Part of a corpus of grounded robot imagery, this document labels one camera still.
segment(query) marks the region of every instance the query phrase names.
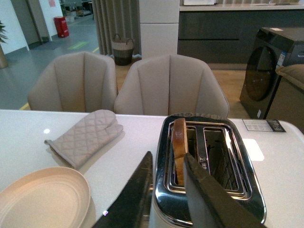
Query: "front-loading washer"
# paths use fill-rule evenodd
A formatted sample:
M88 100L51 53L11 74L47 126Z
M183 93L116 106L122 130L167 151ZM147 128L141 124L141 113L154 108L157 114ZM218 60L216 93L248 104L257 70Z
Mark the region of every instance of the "front-loading washer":
M278 66L304 63L304 28L261 28L248 60L240 101L253 119L266 119L276 94Z

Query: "bread slice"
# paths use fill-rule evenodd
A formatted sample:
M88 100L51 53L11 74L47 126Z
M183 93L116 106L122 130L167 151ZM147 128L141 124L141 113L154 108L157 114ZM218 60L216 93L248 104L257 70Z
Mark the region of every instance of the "bread slice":
M177 181L179 185L184 185L183 163L184 156L186 153L188 153L188 138L185 118L179 118L174 121L172 145Z

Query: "red fire extinguisher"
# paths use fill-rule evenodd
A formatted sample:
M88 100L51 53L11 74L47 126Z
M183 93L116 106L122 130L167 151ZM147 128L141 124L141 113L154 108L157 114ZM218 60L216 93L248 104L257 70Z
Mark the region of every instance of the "red fire extinguisher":
M64 38L69 35L68 28L67 28L67 21L65 17L55 17L55 26L57 30L58 37Z

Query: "doorway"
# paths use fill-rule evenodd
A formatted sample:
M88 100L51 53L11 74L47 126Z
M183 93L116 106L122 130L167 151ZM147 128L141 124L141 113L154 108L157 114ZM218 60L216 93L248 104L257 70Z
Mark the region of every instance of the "doorway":
M28 0L11 0L29 49L43 44Z

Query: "plant pot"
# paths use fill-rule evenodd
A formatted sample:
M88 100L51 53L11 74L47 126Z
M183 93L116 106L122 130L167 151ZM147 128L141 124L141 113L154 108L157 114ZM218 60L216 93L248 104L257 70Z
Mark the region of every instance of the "plant pot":
M5 58L4 52L2 50L2 47L0 45L0 69L6 68L8 66L8 62Z

